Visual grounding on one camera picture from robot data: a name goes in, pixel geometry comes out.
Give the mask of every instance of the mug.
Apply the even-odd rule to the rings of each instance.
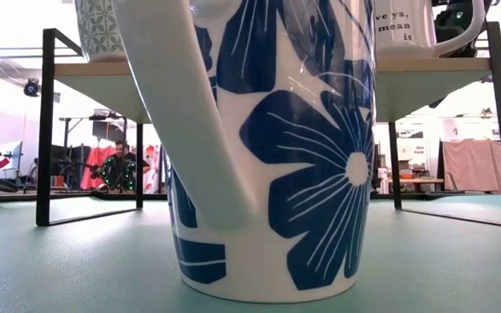
[[[371,191],[370,0],[114,0],[172,163],[183,280],[296,303],[356,280]]]
[[[437,58],[475,39],[483,27],[484,0],[472,0],[473,18],[461,35],[437,43],[431,0],[376,0],[377,58]]]
[[[111,0],[75,0],[78,35],[88,62],[124,62]]]

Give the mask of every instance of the mug handle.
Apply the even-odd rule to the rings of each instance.
[[[437,57],[465,46],[480,34],[480,30],[483,28],[484,18],[486,17],[484,13],[484,0],[472,0],[472,4],[473,18],[471,24],[461,35],[442,43],[436,43],[433,49]]]
[[[216,230],[245,225],[254,192],[230,153],[189,0],[113,4],[138,92],[190,200]]]

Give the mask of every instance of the white wall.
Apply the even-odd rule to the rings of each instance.
[[[39,98],[27,97],[22,88],[0,78],[0,146],[23,141],[20,169],[26,174],[37,157]]]
[[[380,123],[374,126],[374,140],[380,145],[380,154],[385,155],[386,164],[380,164],[391,168],[390,156],[390,130],[387,123]],[[397,151],[399,160],[410,160],[410,164],[426,163],[426,140],[424,138],[398,138]]]
[[[129,128],[127,130],[127,143],[130,145],[137,144],[137,129]],[[152,124],[145,124],[143,126],[143,145],[156,145],[162,144],[160,138],[157,136],[156,129]]]
[[[89,117],[94,114],[95,109],[104,109],[105,107],[81,94],[80,92],[69,88],[62,83],[56,82],[55,90],[61,93],[60,103],[55,103],[53,107],[53,134],[52,143],[63,145],[65,134],[65,122],[59,121],[60,117]],[[78,120],[70,121],[69,127],[72,128]],[[96,147],[98,145],[96,137],[92,136],[92,122],[82,120],[69,133],[69,146],[78,146],[80,144]],[[111,145],[111,142],[103,140],[100,146]]]
[[[78,42],[75,6],[61,0],[0,0],[0,43],[42,47],[44,28],[57,28]]]

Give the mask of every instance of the table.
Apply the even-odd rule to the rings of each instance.
[[[392,179],[388,179],[388,183],[393,183]],[[444,183],[443,178],[401,178],[399,179],[399,183],[412,183],[415,185],[415,192],[421,192],[421,184],[422,183],[430,183],[434,184],[436,190],[438,190],[438,185]]]
[[[52,218],[122,210],[130,202],[54,200]],[[501,196],[404,202],[416,210],[501,218]],[[166,202],[49,228],[35,203],[0,204],[0,312],[378,313],[501,312],[501,228],[369,209],[359,276],[349,291],[301,304],[236,303],[180,278]]]

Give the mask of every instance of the blue petal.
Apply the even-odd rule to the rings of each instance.
[[[344,61],[340,73],[326,73],[322,77],[342,96],[340,106],[359,106],[373,109],[374,75],[366,61]]]
[[[345,245],[347,254],[345,257],[344,276],[347,278],[353,277],[358,270],[359,261],[361,258],[361,249],[363,248],[364,226],[366,225],[366,212],[368,210],[368,198],[371,196],[371,178],[363,186],[364,198],[358,199],[354,205],[357,209],[353,211],[352,227],[349,227],[344,234],[345,239],[342,245]]]
[[[344,40],[329,0],[283,0],[279,11],[293,49],[313,76],[318,76],[342,95],[350,91],[348,87],[352,78],[367,90],[372,88],[374,78],[370,65],[366,61],[345,60]],[[371,50],[371,40],[362,27],[358,31],[363,34],[365,49]]]
[[[214,100],[216,100],[216,105],[217,105],[217,79],[216,77],[210,77],[208,78],[210,81],[210,87],[212,88],[212,94],[214,95]]]
[[[372,19],[374,16],[372,15],[374,12],[374,6],[372,5],[372,0],[363,0],[364,1],[364,7],[365,7],[365,13],[366,13],[366,27],[368,29],[368,34],[372,37]]]
[[[289,91],[269,94],[239,133],[264,163],[312,163],[344,169],[352,141],[303,98]]]
[[[276,83],[277,0],[243,0],[227,23],[217,60],[217,85],[236,94]]]
[[[320,95],[322,103],[337,126],[346,133],[353,146],[349,152],[366,152],[372,139],[371,120],[366,123],[357,106],[344,105],[343,98],[330,92]]]
[[[173,213],[173,195],[171,193],[171,169],[167,171],[167,182],[165,184],[167,192],[167,206],[170,208],[171,226],[175,225],[175,214]]]
[[[331,285],[344,258],[344,275],[357,271],[370,185],[353,186],[341,174],[313,166],[271,184],[272,229],[286,238],[306,234],[287,255],[299,290]]]
[[[189,279],[199,283],[214,283],[227,274],[225,245],[197,243],[173,234],[179,268]]]
[[[184,190],[179,177],[172,171],[173,182],[175,184],[175,198],[177,200],[177,213],[179,214],[179,221],[189,228],[196,228],[197,225],[197,212],[194,204],[189,199],[189,195]]]
[[[198,26],[195,26],[195,31],[197,32],[198,45],[200,46],[204,66],[206,66],[206,70],[210,70],[212,68],[212,57],[210,56],[212,41],[210,39],[210,34],[207,29]]]

